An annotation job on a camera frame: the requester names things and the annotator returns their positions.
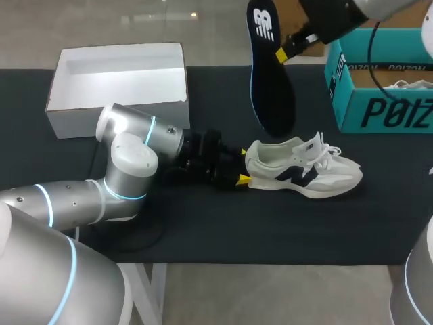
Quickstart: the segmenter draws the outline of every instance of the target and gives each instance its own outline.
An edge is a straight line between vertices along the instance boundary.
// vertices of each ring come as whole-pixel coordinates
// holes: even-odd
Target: floor
[[[181,42],[188,66],[251,63],[248,0],[3,0],[0,68],[55,68],[68,47]],[[324,63],[294,58],[291,63]]]
[[[0,68],[66,47],[182,42],[188,66],[250,64],[248,0],[3,0]],[[290,63],[324,63],[294,58]],[[389,325],[387,267],[170,265],[166,325]]]

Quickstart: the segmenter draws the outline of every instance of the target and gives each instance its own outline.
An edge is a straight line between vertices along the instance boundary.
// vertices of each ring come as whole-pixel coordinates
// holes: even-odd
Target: black table
[[[83,228],[82,241],[117,263],[392,265],[406,259],[432,215],[433,137],[343,135],[336,126],[323,66],[290,66],[297,95],[293,136],[325,141],[362,166],[347,195],[309,200],[295,192],[219,192],[205,185],[156,185],[129,225]],[[250,67],[188,68],[191,126],[218,129],[229,145],[270,141],[250,104]],[[53,72],[0,71],[0,189],[86,179],[97,142],[58,140],[45,116]],[[92,177],[104,174],[98,148]],[[149,248],[123,253],[125,244]]]

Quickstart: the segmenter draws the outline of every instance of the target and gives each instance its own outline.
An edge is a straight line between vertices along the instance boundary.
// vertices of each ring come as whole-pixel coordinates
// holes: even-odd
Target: white sneaker
[[[357,163],[340,154],[341,149],[325,144],[319,132],[307,142],[298,137],[282,144],[255,141],[245,157],[249,186],[295,190],[308,198],[343,194],[358,185],[363,174]]]

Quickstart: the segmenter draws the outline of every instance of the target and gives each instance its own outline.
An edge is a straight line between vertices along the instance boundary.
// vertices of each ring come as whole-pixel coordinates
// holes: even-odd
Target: black insole
[[[271,137],[289,135],[296,118],[293,86],[275,55],[281,47],[277,8],[272,0],[251,0],[247,24],[252,50],[251,102]]]

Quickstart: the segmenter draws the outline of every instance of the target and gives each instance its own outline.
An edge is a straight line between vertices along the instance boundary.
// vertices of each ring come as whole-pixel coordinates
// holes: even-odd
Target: new balance logo
[[[256,23],[256,33],[273,42],[271,15],[267,10],[254,9],[254,22]]]
[[[290,179],[292,184],[302,186],[303,188],[309,185],[318,176],[316,168],[313,168],[304,175],[304,169],[299,166],[291,166],[287,168],[283,173],[277,176],[275,179],[277,181],[287,181]]]

